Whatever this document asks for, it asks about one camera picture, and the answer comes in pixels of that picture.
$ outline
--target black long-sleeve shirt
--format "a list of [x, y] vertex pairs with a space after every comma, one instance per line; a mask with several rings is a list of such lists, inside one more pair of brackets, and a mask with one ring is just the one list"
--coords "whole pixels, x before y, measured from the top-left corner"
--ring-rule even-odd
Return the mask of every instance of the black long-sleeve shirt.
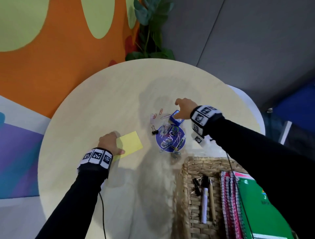
[[[208, 122], [204, 131], [257, 181], [300, 239], [312, 237], [314, 161], [223, 117]], [[281, 180], [265, 177], [275, 173]], [[107, 175], [80, 172], [36, 238], [85, 238]]]

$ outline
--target small blue container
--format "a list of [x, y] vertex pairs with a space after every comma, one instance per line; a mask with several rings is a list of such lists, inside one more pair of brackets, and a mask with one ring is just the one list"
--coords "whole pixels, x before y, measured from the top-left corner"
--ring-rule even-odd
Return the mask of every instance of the small blue container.
[[183, 119], [174, 119], [174, 118], [173, 118], [173, 116], [174, 116], [175, 114], [177, 114], [178, 112], [179, 112], [179, 110], [175, 111], [175, 112], [171, 115], [171, 117], [169, 118], [170, 121], [172, 121], [176, 126], [180, 126], [180, 124], [184, 121]]

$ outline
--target yellow paper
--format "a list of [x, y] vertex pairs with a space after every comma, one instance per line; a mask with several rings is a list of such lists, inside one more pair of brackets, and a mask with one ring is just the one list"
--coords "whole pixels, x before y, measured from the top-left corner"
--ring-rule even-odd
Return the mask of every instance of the yellow paper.
[[125, 151], [125, 154], [115, 156], [113, 162], [143, 148], [136, 131], [117, 138], [116, 142], [117, 147], [119, 149], [123, 149]]

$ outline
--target person's left arm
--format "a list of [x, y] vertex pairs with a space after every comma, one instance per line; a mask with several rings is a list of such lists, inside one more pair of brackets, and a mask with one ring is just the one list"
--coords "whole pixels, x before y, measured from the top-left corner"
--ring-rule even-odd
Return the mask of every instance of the person's left arm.
[[116, 134], [100, 138], [98, 147], [88, 152], [78, 168], [78, 176], [48, 218], [36, 239], [70, 237], [83, 239], [92, 220], [101, 185], [108, 178], [113, 156], [124, 154], [117, 148]]

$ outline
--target round purple label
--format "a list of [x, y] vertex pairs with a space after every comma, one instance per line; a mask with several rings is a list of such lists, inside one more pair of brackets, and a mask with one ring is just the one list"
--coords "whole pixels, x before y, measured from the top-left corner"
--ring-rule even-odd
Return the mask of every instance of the round purple label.
[[165, 124], [158, 129], [159, 133], [155, 135], [157, 145], [162, 149], [161, 151], [172, 153], [179, 151], [184, 147], [186, 142], [184, 131], [174, 125]]

